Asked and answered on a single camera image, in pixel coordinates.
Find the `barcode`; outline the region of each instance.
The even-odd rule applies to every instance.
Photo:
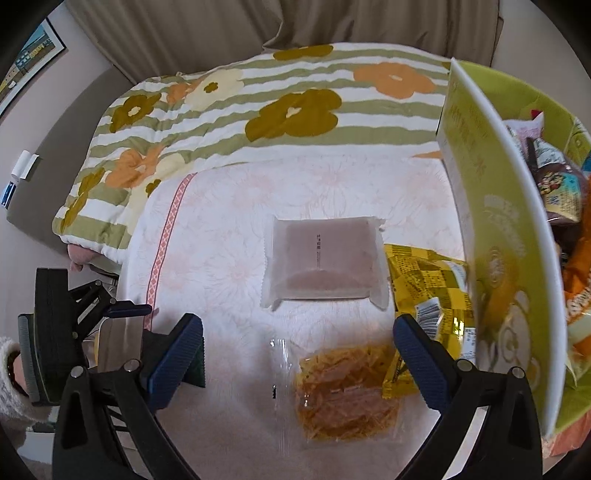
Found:
[[[476,364],[476,329],[473,327],[464,328],[464,340],[460,358],[465,358]]]
[[[423,303],[419,303],[417,309],[417,323],[425,331],[431,340],[437,337],[439,322],[441,321],[441,304],[439,299],[434,297]]]

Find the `metal screw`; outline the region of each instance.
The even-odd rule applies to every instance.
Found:
[[[136,360],[135,358],[127,360],[123,365],[123,368],[126,372],[134,372],[139,368],[139,360]]]
[[[72,371],[70,371],[70,375],[73,376],[74,378],[78,378],[79,376],[81,376],[84,373],[84,368],[81,367],[80,365],[74,367],[72,369]]]
[[[519,367],[513,367],[511,369],[511,373],[513,374],[513,376],[515,378],[523,378],[523,377],[525,377],[525,372],[523,371],[522,368],[519,368]]]
[[[465,358],[460,358],[457,361],[457,367],[462,372],[469,372],[470,370],[472,370],[472,368],[474,367],[474,365],[472,365],[472,363],[470,361],[466,360]]]

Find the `framed picture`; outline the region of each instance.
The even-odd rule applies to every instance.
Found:
[[[65,48],[49,21],[44,20],[27,40],[0,84],[0,115],[37,72]]]

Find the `orange snack bag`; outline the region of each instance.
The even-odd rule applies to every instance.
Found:
[[[581,237],[563,269],[562,279],[569,356],[578,379],[591,367],[591,196],[583,209]]]

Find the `yellow snack bag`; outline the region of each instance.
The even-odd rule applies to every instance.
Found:
[[[476,329],[467,293],[466,263],[433,250],[384,245],[396,315],[409,313],[454,358],[475,362]],[[396,352],[382,383],[383,398],[418,391]]]

